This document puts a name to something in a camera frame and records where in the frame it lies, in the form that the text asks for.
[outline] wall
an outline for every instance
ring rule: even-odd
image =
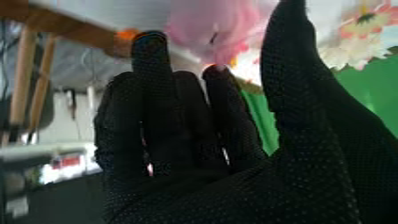
[[[95,139],[93,117],[86,95],[77,95],[77,121],[71,119],[66,95],[54,95],[55,117],[54,122],[39,132],[39,142],[70,142]]]

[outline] finger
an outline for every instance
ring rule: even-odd
[[[187,128],[194,140],[194,158],[198,167],[228,171],[224,152],[214,127],[212,111],[196,74],[176,72],[178,96],[185,106]]]
[[[302,29],[302,35],[315,37],[315,30]],[[386,124],[347,92],[324,64],[315,38],[302,41],[310,87],[324,104],[331,127],[340,139],[349,173],[359,198],[363,219],[377,220],[398,198],[398,142]]]
[[[345,223],[359,221],[345,156],[324,102],[310,85],[313,66],[308,54],[315,41],[306,1],[283,0],[274,11],[262,51],[262,77],[270,109],[276,112],[281,149],[272,164],[292,192],[308,195],[327,209],[342,208]]]
[[[155,175],[194,169],[192,136],[185,108],[178,100],[167,40],[160,32],[144,33],[134,42],[134,71],[144,91],[144,138]]]
[[[109,84],[95,119],[96,160],[109,174],[111,184],[118,184],[118,180],[125,178],[148,177],[141,118],[143,86],[137,76],[127,72]]]
[[[267,159],[253,116],[228,69],[212,66],[203,74],[217,131],[228,150],[233,171],[254,167]]]

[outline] black glove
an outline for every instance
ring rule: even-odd
[[[281,0],[263,46],[272,158],[230,71],[205,71],[208,106],[194,74],[173,74],[164,34],[137,37],[134,73],[109,85],[96,117],[109,223],[388,222],[397,139],[318,58],[304,3]]]

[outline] pink fabric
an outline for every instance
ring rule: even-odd
[[[230,64],[247,51],[251,32],[270,15],[260,11],[253,0],[173,0],[167,35],[203,63]]]

